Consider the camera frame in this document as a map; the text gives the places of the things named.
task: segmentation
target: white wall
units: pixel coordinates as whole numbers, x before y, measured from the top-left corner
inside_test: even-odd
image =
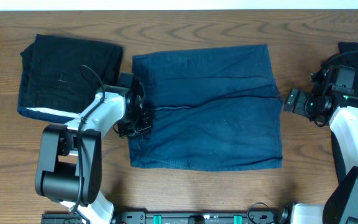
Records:
[[[358,0],[0,0],[0,11],[171,9],[358,9]]]

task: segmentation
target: wooden surface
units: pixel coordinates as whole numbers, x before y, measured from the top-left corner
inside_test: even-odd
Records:
[[[46,122],[16,112],[21,56],[36,34],[115,42],[125,47],[122,71],[135,54],[159,50],[269,44],[278,88],[309,90],[309,74],[358,42],[358,11],[0,12],[0,223],[39,223],[63,208],[34,190]],[[247,172],[136,169],[125,139],[103,140],[101,190],[119,207],[148,210],[246,210],[254,202],[325,203],[337,186],[329,128],[282,113],[283,168]]]

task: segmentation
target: black folded shirt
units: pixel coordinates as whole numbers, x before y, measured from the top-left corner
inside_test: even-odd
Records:
[[[64,123],[81,113],[99,88],[96,79],[84,78],[91,77],[86,74],[90,71],[82,69],[84,77],[80,74],[80,65],[94,70],[103,83],[114,85],[122,47],[37,34],[21,56],[23,73],[17,111],[28,118]]]

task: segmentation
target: folded t-shirt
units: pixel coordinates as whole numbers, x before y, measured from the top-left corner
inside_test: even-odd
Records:
[[[28,118],[65,123],[94,100],[100,84],[114,85],[122,47],[94,40],[37,34],[22,53],[23,72],[17,111]]]
[[[129,139],[141,168],[250,170],[282,165],[280,112],[266,45],[137,55],[153,127]]]

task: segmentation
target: wooden table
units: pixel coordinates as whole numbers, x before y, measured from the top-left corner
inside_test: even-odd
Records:
[[[358,42],[358,11],[85,11],[0,12],[0,223],[40,223],[63,207],[34,190],[40,138],[46,122],[16,112],[21,56],[36,34],[98,39],[125,46],[131,58],[160,50],[269,45],[273,73],[284,94],[309,90],[309,74]],[[254,202],[325,203],[337,186],[329,128],[282,113],[283,168],[247,172],[136,169],[125,139],[103,139],[101,190],[121,207],[148,210],[246,210]]]

